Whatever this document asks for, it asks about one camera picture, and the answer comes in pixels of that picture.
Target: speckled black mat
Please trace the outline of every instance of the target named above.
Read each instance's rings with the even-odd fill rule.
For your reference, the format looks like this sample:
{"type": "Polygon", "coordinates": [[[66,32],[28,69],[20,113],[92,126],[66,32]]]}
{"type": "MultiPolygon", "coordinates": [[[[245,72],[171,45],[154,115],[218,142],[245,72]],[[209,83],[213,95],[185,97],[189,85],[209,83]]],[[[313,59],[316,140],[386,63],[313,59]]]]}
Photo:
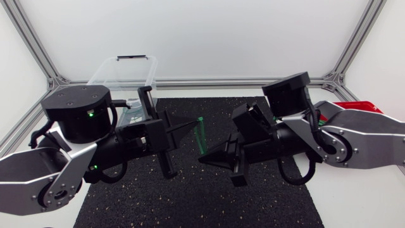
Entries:
{"type": "MultiPolygon", "coordinates": [[[[157,109],[175,115],[204,117],[208,146],[236,131],[231,115],[243,103],[265,98],[160,99],[157,109]]],[[[116,184],[91,185],[75,227],[323,227],[306,186],[291,186],[276,161],[250,166],[251,185],[236,188],[228,170],[197,161],[193,132],[171,152],[178,176],[163,178],[157,157],[131,161],[116,184]]],[[[293,159],[285,170],[297,177],[293,159]]]]}

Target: aluminum extrusion bar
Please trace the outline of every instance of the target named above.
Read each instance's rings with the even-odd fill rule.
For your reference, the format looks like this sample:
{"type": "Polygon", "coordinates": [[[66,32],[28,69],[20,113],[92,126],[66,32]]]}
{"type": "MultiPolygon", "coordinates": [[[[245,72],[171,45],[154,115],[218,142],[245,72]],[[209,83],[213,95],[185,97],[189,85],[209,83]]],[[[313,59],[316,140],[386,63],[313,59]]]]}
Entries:
{"type": "Polygon", "coordinates": [[[44,116],[41,101],[50,93],[46,92],[0,141],[0,157],[13,153],[44,116]]]}
{"type": "MultiPolygon", "coordinates": [[[[261,86],[281,79],[275,78],[250,78],[250,79],[156,79],[156,87],[161,90],[166,89],[251,89],[260,88],[261,86]]],[[[86,81],[72,81],[65,86],[84,85],[86,81]]],[[[134,87],[144,86],[144,81],[127,80],[119,81],[121,89],[129,90],[134,87]]],[[[311,79],[310,88],[321,88],[324,80],[321,78],[311,79]]]]}
{"type": "Polygon", "coordinates": [[[50,57],[46,53],[44,46],[39,40],[33,29],[27,15],[25,14],[18,0],[0,0],[7,12],[10,20],[17,29],[25,45],[30,50],[32,56],[38,63],[40,69],[44,72],[48,80],[48,89],[52,90],[58,85],[67,84],[69,80],[62,77],[56,67],[53,65],[50,57]]]}
{"type": "Polygon", "coordinates": [[[370,0],[333,72],[344,75],[364,43],[387,0],[370,0]]]}

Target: white floor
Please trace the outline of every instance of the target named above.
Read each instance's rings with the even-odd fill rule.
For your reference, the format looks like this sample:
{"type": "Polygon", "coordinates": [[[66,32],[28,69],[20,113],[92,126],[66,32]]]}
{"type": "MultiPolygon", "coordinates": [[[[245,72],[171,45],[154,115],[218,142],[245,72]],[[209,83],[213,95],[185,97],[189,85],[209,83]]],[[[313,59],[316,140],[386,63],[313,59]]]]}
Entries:
{"type": "MultiPolygon", "coordinates": [[[[313,103],[338,101],[330,92],[310,89],[313,103]]],[[[261,96],[260,89],[216,89],[157,91],[161,98],[261,96]]],[[[20,150],[28,149],[27,142],[20,150]]],[[[304,175],[308,170],[305,156],[294,157],[304,175]]],[[[315,176],[306,184],[325,227],[405,227],[405,176],[397,166],[355,170],[317,164],[315,176]]],[[[55,212],[15,216],[0,213],[0,227],[73,227],[89,184],[55,212]]]]}

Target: green transparent object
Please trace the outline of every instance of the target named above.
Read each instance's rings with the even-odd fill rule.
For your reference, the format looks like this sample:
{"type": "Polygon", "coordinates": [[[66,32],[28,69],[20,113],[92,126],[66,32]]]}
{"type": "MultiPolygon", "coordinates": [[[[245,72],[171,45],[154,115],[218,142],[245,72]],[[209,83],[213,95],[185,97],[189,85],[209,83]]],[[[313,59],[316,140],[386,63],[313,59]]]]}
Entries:
{"type": "Polygon", "coordinates": [[[199,125],[194,127],[194,133],[196,135],[196,139],[197,139],[198,147],[200,149],[200,153],[202,155],[205,155],[207,153],[207,144],[206,144],[206,141],[205,141],[205,130],[204,130],[203,118],[199,117],[199,118],[197,118],[197,121],[199,122],[199,125]]]}

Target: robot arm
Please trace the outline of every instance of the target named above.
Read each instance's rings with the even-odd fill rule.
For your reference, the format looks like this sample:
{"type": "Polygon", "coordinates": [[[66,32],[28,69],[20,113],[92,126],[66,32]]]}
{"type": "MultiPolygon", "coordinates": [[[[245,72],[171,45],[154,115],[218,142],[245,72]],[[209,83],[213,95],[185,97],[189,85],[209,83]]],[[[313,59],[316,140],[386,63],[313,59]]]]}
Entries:
{"type": "Polygon", "coordinates": [[[41,103],[48,123],[33,133],[29,151],[0,159],[0,212],[30,215],[65,206],[88,183],[119,181],[134,158],[157,155],[164,177],[177,175],[169,151],[197,125],[195,118],[157,112],[151,87],[138,90],[146,120],[116,127],[115,106],[104,86],[73,86],[58,91],[41,103]],[[109,119],[108,107],[113,114],[109,119]],[[49,130],[53,122],[59,127],[49,130]],[[37,138],[45,136],[37,147],[37,138]],[[103,170],[122,165],[110,177],[103,170]]]}
{"type": "Polygon", "coordinates": [[[270,110],[256,104],[234,110],[238,132],[200,157],[201,163],[227,168],[235,186],[248,184],[249,164],[277,159],[282,177],[305,184],[315,164],[339,168],[376,168],[405,164],[405,123],[381,113],[345,110],[328,101],[312,104],[306,85],[308,73],[299,73],[263,86],[270,110]],[[328,119],[319,123],[320,114],[328,119]],[[305,153],[309,172],[292,180],[284,174],[281,158],[305,153]]]}

